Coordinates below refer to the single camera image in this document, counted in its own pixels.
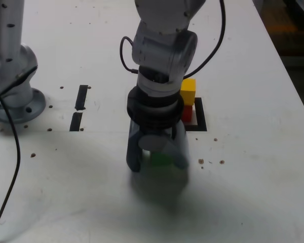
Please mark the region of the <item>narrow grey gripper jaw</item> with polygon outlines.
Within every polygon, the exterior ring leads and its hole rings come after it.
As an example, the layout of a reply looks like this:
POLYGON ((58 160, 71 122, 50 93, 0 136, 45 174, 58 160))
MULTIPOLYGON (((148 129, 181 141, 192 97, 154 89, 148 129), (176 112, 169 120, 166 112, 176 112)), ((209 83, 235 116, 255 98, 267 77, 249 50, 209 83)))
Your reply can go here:
POLYGON ((139 126, 131 126, 129 131, 126 162, 133 172, 139 172, 141 168, 142 149, 138 146, 138 141, 142 133, 139 126))

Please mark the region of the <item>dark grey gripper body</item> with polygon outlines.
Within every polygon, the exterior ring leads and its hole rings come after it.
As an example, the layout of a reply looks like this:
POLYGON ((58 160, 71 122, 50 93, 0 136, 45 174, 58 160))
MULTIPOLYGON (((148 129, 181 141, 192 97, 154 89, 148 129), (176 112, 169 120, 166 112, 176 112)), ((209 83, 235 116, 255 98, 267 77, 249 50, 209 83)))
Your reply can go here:
POLYGON ((129 138, 138 137, 141 138, 147 135, 159 135, 167 136, 169 138, 185 138, 185 127, 180 121, 175 126, 167 129, 149 129, 144 126, 140 126, 134 121, 130 121, 129 138))

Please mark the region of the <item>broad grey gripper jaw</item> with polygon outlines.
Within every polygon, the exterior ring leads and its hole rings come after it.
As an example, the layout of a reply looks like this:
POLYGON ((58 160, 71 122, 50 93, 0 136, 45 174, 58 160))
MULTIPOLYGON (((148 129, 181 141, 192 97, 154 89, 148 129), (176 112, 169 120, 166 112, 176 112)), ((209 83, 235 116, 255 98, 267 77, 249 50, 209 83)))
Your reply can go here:
POLYGON ((152 157, 159 155, 172 162, 179 169, 186 169, 189 165, 186 131, 185 138, 169 138, 159 135, 143 136, 139 139, 138 146, 150 152, 152 157))

